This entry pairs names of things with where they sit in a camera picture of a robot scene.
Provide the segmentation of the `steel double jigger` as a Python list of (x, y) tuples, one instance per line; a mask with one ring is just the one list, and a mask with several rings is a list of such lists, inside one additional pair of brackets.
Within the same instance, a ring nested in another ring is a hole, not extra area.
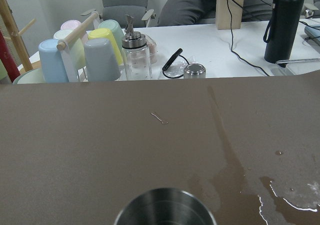
[(178, 188), (156, 188), (129, 202), (115, 225), (216, 225), (211, 211), (194, 195)]

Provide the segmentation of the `small steel cap cup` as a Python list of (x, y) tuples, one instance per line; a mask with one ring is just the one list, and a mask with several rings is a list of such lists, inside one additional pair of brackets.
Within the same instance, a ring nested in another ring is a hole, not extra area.
[(188, 64), (183, 70), (184, 79), (203, 79), (206, 77), (206, 68), (199, 63)]

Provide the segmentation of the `glass oil dispenser bottle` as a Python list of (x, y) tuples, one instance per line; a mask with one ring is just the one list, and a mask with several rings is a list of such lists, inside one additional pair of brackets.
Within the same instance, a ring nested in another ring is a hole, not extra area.
[(125, 15), (127, 25), (122, 38), (122, 58), (128, 81), (150, 80), (152, 78), (150, 49), (146, 36), (134, 30), (134, 18)]

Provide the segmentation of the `grey plastic cup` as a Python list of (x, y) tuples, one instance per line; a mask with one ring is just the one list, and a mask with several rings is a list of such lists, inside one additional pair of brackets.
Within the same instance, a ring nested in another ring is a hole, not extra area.
[(89, 39), (84, 44), (84, 56), (89, 82), (116, 81), (120, 78), (120, 68), (109, 39)]

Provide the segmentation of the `green plastic cup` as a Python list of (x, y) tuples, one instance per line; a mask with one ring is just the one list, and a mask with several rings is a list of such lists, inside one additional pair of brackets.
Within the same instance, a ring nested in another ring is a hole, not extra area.
[(122, 39), (125, 37), (125, 34), (122, 28), (120, 27), (120, 24), (116, 20), (113, 20), (113, 19), (104, 20), (99, 24), (98, 27), (110, 29), (115, 38), (115, 41), (117, 43), (119, 50), (122, 49)]

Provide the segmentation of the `yellow plastic cup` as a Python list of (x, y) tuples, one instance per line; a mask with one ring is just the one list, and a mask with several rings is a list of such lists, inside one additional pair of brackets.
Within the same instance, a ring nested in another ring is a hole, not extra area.
[(89, 40), (98, 38), (106, 38), (110, 41), (117, 63), (120, 66), (123, 63), (123, 58), (112, 31), (109, 28), (97, 28), (88, 33)]

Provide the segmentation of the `seated person legs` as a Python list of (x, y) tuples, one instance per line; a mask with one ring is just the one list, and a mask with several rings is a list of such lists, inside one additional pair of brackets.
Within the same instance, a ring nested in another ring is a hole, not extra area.
[[(244, 0), (242, 22), (267, 21), (273, 0)], [(159, 27), (195, 25), (216, 10), (217, 0), (167, 0), (158, 17)]]

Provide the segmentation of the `blue plastic cup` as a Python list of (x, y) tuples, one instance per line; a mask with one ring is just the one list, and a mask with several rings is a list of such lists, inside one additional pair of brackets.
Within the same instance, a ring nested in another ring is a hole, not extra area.
[(38, 45), (39, 58), (44, 80), (47, 83), (67, 83), (69, 81), (57, 39), (47, 39)]

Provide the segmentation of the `grey office chair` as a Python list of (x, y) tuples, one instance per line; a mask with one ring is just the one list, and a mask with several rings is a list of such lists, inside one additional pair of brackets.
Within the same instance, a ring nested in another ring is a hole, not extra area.
[(150, 26), (156, 19), (154, 9), (147, 9), (148, 0), (102, 0), (102, 12), (99, 18), (102, 21), (115, 20), (121, 28), (127, 25), (126, 15), (134, 17), (135, 28)]

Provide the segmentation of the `wooden block stand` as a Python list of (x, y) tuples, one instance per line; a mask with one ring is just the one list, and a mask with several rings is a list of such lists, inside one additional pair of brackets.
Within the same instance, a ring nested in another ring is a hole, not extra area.
[(240, 29), (244, 0), (216, 0), (215, 24), (218, 30)]

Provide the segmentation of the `black thermos bottle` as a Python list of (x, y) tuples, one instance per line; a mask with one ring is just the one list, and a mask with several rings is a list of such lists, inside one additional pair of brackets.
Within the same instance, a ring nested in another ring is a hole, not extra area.
[(273, 0), (272, 15), (263, 41), (264, 59), (269, 63), (288, 60), (291, 56), (304, 0)]

